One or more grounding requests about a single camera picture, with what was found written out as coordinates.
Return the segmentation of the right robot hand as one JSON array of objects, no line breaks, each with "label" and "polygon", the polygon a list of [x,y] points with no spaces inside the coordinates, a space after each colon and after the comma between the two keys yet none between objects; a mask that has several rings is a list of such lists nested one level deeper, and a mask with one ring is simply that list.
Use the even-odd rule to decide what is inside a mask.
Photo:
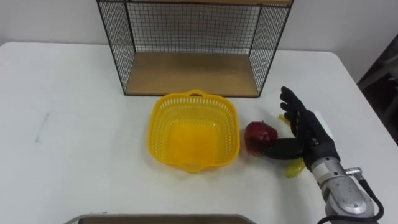
[{"label": "right robot hand", "polygon": [[277,160],[302,158],[306,168],[322,158],[340,161],[335,142],[326,132],[315,113],[308,110],[295,93],[283,86],[280,89],[280,107],[290,124],[291,138],[279,138],[277,131],[263,121],[253,121],[246,126],[246,149],[255,156]]}]

